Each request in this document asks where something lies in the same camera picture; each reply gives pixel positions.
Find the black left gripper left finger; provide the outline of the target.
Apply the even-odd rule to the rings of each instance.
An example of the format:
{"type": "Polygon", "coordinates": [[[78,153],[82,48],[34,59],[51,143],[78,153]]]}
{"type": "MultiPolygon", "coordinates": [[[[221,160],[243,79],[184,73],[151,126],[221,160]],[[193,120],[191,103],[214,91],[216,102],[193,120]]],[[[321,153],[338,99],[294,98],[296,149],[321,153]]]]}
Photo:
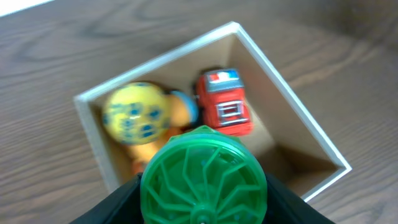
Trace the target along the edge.
{"type": "Polygon", "coordinates": [[[138,173],[70,224],[143,224],[141,179],[142,173],[138,173]]]}

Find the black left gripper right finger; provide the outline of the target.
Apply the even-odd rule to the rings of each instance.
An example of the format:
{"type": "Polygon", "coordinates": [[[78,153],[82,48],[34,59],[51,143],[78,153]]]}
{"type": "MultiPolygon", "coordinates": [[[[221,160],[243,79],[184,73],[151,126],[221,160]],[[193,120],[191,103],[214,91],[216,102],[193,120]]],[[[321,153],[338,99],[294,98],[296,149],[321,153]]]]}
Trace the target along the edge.
{"type": "Polygon", "coordinates": [[[271,174],[267,179],[264,224],[334,224],[271,174]]]}

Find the green lattice plastic ball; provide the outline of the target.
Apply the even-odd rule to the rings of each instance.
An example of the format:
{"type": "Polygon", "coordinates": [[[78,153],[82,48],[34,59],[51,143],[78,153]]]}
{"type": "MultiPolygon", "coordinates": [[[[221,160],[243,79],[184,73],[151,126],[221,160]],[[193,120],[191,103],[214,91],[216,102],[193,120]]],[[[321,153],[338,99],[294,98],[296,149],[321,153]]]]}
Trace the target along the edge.
{"type": "Polygon", "coordinates": [[[261,224],[266,175],[234,136],[208,126],[173,136],[149,161],[141,179],[145,223],[261,224]]]}

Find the yellow ball with blue letters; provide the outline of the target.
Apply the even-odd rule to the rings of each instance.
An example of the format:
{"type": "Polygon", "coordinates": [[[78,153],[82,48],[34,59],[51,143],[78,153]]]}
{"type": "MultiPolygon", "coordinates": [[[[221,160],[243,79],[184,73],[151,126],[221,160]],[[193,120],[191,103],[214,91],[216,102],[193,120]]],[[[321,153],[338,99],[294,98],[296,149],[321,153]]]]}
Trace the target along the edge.
{"type": "Polygon", "coordinates": [[[108,134],[125,145],[155,141],[170,127],[171,106],[159,86],[133,82],[110,94],[102,108],[108,134]]]}

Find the orange rubber duck toy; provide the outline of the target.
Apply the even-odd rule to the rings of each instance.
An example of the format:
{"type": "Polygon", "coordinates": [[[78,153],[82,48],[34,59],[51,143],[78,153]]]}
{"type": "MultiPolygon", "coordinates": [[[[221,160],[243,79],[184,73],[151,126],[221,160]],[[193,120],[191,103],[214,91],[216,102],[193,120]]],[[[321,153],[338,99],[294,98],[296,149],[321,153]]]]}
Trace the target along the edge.
{"type": "Polygon", "coordinates": [[[172,137],[183,133],[198,119],[199,110],[195,100],[182,91],[173,90],[167,95],[171,106],[170,125],[166,132],[159,137],[141,145],[126,146],[127,154],[131,157],[131,173],[136,175],[143,172],[147,163],[172,137]]]}

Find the red toy car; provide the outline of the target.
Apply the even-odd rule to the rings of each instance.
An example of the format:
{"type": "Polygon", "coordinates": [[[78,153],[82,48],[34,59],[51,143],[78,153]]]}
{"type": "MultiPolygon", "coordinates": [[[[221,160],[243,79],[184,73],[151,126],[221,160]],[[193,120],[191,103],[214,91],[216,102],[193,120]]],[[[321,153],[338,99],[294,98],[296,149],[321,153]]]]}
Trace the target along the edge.
{"type": "Polygon", "coordinates": [[[244,136],[254,128],[244,83],[235,68],[209,70],[195,84],[203,122],[223,134],[244,136]]]}

